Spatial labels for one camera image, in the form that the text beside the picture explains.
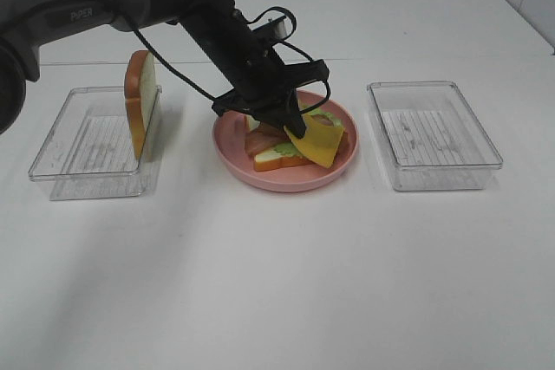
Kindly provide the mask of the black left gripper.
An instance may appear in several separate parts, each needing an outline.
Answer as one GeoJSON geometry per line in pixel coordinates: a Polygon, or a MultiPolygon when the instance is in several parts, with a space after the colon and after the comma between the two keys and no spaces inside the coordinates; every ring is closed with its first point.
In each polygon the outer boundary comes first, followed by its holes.
{"type": "Polygon", "coordinates": [[[302,139],[306,125],[297,100],[297,88],[313,82],[328,83],[329,69],[322,60],[286,64],[273,49],[247,58],[223,47],[211,48],[211,60],[232,84],[232,90],[212,101],[212,110],[255,116],[256,120],[302,139]]]}

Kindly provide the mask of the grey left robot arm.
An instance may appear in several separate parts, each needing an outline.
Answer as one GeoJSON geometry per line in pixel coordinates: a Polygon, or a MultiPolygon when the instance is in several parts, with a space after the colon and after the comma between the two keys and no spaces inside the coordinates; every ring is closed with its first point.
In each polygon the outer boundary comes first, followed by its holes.
{"type": "Polygon", "coordinates": [[[179,24],[231,83],[231,90],[212,97],[216,114],[248,114],[296,137],[306,131],[298,88],[326,83],[329,70],[307,58],[287,64],[275,50],[286,45],[291,30],[287,9],[268,23],[248,20],[234,0],[1,0],[1,127],[20,114],[28,81],[40,76],[42,45],[109,25],[139,33],[159,23],[179,24]]]}

